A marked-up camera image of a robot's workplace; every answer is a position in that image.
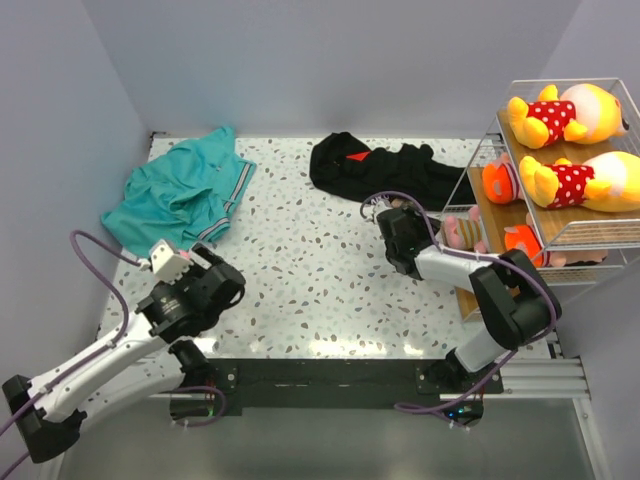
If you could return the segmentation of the black-haired doll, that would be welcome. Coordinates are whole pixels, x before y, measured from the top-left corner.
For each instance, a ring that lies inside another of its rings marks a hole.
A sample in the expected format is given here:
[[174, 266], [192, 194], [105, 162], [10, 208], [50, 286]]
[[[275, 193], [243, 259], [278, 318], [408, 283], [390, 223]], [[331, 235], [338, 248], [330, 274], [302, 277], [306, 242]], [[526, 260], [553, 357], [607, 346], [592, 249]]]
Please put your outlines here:
[[483, 168], [481, 178], [485, 195], [495, 204], [524, 199], [515, 167], [506, 152]]
[[530, 213], [525, 216], [525, 223], [504, 229], [504, 244], [507, 250], [522, 250], [537, 268], [597, 265], [603, 262], [609, 252], [600, 250], [549, 251], [535, 232]]

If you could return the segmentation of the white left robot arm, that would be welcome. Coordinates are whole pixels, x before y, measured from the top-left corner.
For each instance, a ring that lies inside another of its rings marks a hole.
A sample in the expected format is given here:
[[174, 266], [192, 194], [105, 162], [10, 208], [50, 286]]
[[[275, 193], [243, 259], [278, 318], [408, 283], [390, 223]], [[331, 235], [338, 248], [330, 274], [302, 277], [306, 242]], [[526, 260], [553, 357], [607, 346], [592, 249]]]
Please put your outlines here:
[[90, 419], [117, 403], [177, 388], [196, 392], [211, 374], [194, 340], [242, 300], [242, 273], [201, 243], [183, 251], [161, 240], [134, 264], [157, 282], [121, 325], [58, 367], [2, 386], [36, 464], [70, 449]]

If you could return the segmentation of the yellow polka-dot plush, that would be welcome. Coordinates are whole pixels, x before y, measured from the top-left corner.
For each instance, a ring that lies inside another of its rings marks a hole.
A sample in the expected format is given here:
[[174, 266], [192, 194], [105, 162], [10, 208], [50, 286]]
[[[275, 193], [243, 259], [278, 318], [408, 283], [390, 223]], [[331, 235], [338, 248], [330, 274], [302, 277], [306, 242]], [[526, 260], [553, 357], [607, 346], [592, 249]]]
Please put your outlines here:
[[564, 92], [550, 84], [533, 102], [515, 96], [507, 104], [507, 117], [516, 140], [534, 150], [559, 141], [596, 144], [629, 130], [620, 100], [589, 83]]
[[524, 191], [541, 208], [583, 207], [605, 213], [639, 209], [639, 157], [628, 152], [609, 151], [582, 164], [560, 158], [546, 165], [525, 156], [518, 171]]

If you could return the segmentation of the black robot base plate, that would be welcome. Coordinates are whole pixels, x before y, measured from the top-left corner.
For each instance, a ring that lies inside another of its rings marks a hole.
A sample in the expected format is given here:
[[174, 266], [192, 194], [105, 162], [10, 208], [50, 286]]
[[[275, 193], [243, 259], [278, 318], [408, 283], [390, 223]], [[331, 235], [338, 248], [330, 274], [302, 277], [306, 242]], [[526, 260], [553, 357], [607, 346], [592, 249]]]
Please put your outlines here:
[[209, 371], [183, 384], [216, 387], [225, 414], [249, 408], [390, 409], [398, 402], [435, 406], [468, 391], [490, 371], [447, 371], [444, 360], [211, 359]]

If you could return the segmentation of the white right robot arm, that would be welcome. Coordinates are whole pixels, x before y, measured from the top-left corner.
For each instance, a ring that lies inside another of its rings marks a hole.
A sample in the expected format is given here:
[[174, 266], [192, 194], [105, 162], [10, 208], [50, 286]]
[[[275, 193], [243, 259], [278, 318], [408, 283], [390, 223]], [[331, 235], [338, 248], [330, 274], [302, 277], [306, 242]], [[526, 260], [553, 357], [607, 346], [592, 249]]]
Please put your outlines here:
[[528, 256], [451, 249], [437, 242], [433, 224], [412, 208], [379, 213], [388, 262], [416, 280], [448, 283], [471, 293], [484, 327], [446, 357], [445, 379], [459, 393], [481, 380], [481, 370], [555, 326], [562, 308]]

